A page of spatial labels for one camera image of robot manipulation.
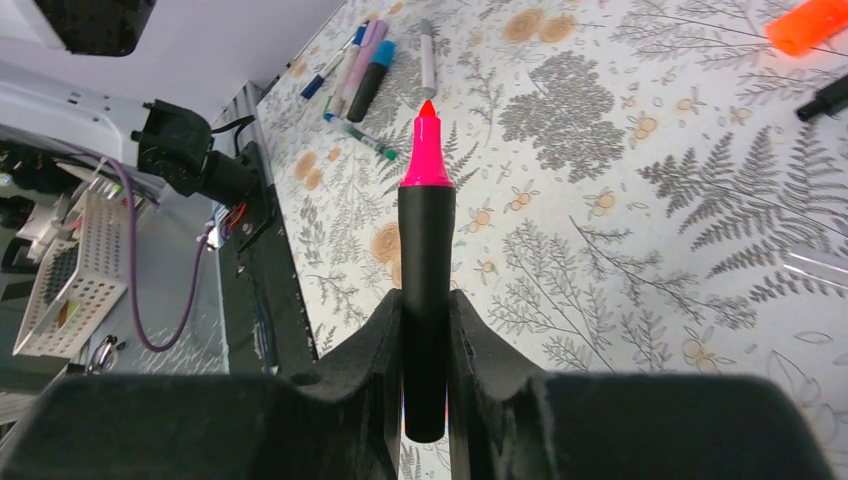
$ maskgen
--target white marker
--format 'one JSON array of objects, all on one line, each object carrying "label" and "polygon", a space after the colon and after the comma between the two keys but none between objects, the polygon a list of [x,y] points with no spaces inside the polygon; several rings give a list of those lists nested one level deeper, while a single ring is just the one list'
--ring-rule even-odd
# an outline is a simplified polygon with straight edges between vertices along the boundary
[{"label": "white marker", "polygon": [[426,18],[419,24],[421,30],[421,86],[424,96],[436,96],[436,64],[433,62],[433,25]]},{"label": "white marker", "polygon": [[356,63],[356,58],[359,57],[359,44],[362,43],[362,37],[365,35],[366,25],[360,26],[356,30],[356,35],[353,36],[353,42],[345,50],[345,57],[336,70],[336,83],[333,85],[330,100],[327,102],[327,110],[324,113],[332,113],[335,116],[341,115],[342,112],[342,92],[344,92],[347,79],[350,77],[350,72],[353,70],[353,64]]}]

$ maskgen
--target white robot part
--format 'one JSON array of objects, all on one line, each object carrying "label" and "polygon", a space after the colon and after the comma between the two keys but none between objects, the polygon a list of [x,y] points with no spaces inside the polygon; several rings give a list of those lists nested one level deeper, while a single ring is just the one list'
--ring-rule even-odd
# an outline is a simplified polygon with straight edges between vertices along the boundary
[{"label": "white robot part", "polygon": [[138,100],[103,95],[0,62],[0,125],[53,138],[135,167],[150,111]]}]

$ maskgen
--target white plastic basket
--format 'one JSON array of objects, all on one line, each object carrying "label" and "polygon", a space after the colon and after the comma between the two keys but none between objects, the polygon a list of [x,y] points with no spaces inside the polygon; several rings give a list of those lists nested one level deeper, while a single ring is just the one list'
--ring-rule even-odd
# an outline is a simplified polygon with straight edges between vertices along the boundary
[{"label": "white plastic basket", "polygon": [[91,191],[83,194],[74,207],[82,213],[76,266],[55,299],[47,303],[44,296],[51,288],[53,264],[60,254],[76,245],[72,241],[54,241],[38,268],[15,342],[15,355],[70,359],[115,306],[127,289],[126,208],[118,199],[110,200]]}]

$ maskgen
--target orange highlighter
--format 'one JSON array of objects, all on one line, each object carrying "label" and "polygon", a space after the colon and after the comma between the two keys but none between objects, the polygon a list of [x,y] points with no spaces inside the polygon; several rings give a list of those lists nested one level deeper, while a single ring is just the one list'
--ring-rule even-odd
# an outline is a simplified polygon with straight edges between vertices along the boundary
[{"label": "orange highlighter", "polygon": [[848,0],[809,0],[766,26],[771,43],[798,57],[848,26]]}]

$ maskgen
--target green marker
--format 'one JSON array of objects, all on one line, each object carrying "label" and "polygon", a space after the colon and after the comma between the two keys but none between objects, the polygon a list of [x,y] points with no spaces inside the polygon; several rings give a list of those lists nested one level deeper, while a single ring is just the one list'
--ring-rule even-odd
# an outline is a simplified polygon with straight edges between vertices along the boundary
[{"label": "green marker", "polygon": [[397,158],[397,152],[387,147],[386,145],[380,143],[374,137],[371,137],[366,133],[362,132],[361,130],[357,129],[352,124],[336,117],[332,113],[325,113],[324,120],[326,120],[336,130],[344,132],[350,135],[351,137],[359,140],[363,144],[368,145],[369,147],[373,148],[375,152],[379,153],[380,155],[383,155],[387,159],[394,160]]}]

